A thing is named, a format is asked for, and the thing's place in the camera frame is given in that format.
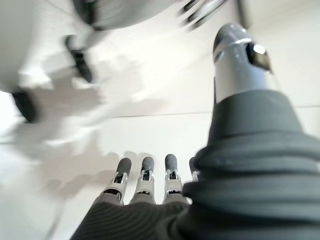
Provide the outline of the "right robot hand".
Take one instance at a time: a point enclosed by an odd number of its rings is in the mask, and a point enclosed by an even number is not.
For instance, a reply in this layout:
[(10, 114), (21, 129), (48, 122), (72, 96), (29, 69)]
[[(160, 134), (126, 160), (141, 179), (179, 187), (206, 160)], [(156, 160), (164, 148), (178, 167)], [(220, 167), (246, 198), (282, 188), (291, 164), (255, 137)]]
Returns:
[(214, 105), (195, 180), (162, 205), (112, 203), (101, 193), (74, 240), (317, 240), (320, 142), (275, 89), (265, 50), (240, 25), (213, 45)]

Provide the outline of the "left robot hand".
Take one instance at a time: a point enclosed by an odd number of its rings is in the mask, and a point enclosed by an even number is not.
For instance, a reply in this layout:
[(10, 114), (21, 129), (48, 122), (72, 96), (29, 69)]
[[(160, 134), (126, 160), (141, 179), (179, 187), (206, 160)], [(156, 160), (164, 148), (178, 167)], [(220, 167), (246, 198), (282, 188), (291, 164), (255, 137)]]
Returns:
[(226, 0), (187, 0), (179, 10), (183, 25), (190, 31), (207, 22), (227, 1)]

